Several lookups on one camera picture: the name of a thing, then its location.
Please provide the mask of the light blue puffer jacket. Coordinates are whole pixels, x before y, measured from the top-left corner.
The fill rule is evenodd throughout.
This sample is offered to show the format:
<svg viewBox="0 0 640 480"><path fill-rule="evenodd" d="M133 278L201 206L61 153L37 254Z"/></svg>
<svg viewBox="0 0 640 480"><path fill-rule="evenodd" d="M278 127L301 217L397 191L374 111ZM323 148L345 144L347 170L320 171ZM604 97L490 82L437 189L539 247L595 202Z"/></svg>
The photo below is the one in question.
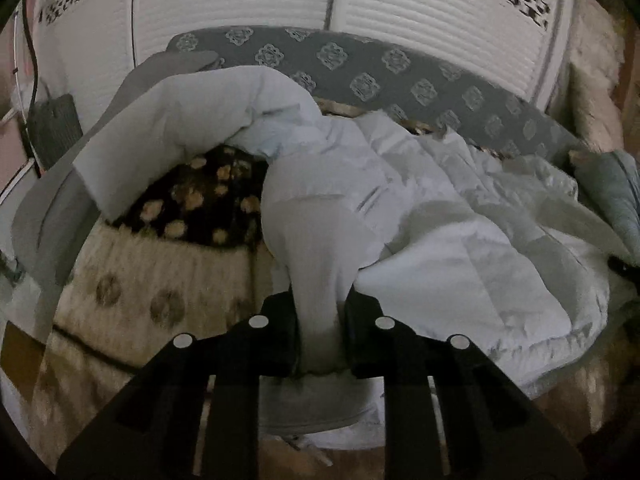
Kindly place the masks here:
<svg viewBox="0 0 640 480"><path fill-rule="evenodd" d="M267 67L164 79L74 166L116 219L171 167L220 144L267 162L262 232L302 335L302 378L262 382L268 434L344 431L381 411L381 382L352 378L341 355L351 290L422 336L468 336L526 391L580 359L634 296L606 263L624 244L544 159L500 162L453 131L415 136L382 112L329 117Z"/></svg>

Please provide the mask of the grey cloth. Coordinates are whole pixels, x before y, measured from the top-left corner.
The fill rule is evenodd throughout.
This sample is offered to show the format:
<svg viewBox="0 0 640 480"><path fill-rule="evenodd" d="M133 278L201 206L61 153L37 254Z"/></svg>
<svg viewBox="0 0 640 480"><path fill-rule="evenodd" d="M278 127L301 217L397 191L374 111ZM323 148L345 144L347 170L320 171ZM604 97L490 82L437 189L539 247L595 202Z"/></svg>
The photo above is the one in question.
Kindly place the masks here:
<svg viewBox="0 0 640 480"><path fill-rule="evenodd" d="M160 52L124 79L98 122L27 192L12 221L17 262L39 289L21 300L10 320L35 340L47 341L58 298L99 211L76 174L73 161L88 141L132 101L163 79L214 70L224 59L214 51Z"/></svg>

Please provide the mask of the brown floral blanket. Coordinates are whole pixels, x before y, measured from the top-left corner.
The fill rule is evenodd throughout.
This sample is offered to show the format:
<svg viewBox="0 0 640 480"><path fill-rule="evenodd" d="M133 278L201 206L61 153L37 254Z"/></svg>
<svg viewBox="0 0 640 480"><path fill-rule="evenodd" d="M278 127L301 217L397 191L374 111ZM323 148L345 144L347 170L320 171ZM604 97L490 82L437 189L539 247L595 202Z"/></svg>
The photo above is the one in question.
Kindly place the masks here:
<svg viewBox="0 0 640 480"><path fill-rule="evenodd" d="M398 170L367 146L349 148L335 139L290 151L273 167L238 148L219 145L180 164L153 182L120 217L115 229L148 233L212 247L254 245L260 207L327 198L390 233L424 200L458 200L459 192L433 157L426 173Z"/></svg>

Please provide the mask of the teal green quilt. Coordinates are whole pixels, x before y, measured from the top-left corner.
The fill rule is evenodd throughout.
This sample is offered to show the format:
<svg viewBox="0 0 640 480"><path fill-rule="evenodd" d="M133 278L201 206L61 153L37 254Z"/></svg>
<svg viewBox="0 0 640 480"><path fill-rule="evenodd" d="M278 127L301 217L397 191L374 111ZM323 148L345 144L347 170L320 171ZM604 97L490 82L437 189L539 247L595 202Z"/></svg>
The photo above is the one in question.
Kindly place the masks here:
<svg viewBox="0 0 640 480"><path fill-rule="evenodd" d="M570 151L580 189L639 263L639 166L625 151Z"/></svg>

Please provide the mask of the grey patterned headboard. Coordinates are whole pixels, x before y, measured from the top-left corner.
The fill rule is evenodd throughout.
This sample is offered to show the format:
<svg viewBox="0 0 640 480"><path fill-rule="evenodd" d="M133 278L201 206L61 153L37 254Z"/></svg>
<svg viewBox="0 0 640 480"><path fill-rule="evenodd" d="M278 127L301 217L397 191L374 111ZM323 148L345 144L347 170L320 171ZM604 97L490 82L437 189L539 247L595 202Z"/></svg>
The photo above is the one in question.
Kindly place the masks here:
<svg viewBox="0 0 640 480"><path fill-rule="evenodd" d="M168 50L213 51L224 67L263 65L316 98L454 129L483 148L561 165L579 141L537 107L454 63L320 29L224 26L173 36Z"/></svg>

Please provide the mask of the beige fluffy blanket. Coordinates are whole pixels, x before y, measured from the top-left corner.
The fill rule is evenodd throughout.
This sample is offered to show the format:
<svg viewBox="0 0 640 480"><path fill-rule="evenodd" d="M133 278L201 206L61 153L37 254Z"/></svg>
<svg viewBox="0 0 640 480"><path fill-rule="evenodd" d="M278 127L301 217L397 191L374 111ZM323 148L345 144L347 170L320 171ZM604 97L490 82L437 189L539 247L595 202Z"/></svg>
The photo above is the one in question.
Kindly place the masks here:
<svg viewBox="0 0 640 480"><path fill-rule="evenodd" d="M578 136L594 152L624 147L622 118L612 98L624 47L620 26L597 0L574 0L568 44L570 106Z"/></svg>

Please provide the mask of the white louvered wardrobe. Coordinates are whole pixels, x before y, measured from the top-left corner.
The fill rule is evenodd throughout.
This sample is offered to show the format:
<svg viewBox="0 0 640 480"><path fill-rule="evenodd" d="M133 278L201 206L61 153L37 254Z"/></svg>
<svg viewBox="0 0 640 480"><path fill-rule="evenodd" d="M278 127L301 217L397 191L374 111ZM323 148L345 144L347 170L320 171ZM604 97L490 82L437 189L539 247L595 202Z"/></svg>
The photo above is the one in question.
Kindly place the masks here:
<svg viewBox="0 0 640 480"><path fill-rule="evenodd" d="M125 76L190 30L291 26L399 44L470 70L545 108L574 0L35 0L41 79L92 126Z"/></svg>

